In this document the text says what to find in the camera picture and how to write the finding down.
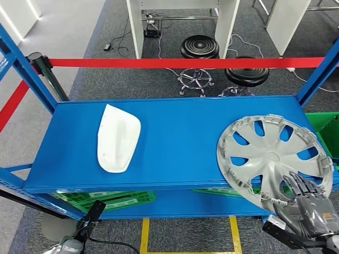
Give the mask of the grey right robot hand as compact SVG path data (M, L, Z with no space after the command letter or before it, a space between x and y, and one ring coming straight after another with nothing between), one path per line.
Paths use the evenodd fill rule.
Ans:
M301 175L289 172L284 182L294 195L302 220L294 220L286 206L274 203L275 213L293 232L305 238L316 238L338 233L338 215L332 202L319 186Z

